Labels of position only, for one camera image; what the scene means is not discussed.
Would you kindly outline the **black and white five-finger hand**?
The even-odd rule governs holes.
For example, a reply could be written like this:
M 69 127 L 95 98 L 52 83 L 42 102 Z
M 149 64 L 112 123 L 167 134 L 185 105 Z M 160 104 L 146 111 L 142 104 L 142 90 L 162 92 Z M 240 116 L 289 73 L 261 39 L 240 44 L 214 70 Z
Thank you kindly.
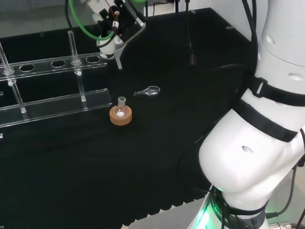
M 104 59 L 116 58 L 115 52 L 123 49 L 128 42 L 145 29 L 147 19 L 130 0 L 91 0 L 88 6 L 93 11 L 99 37 L 110 38 L 97 41 L 100 56 Z

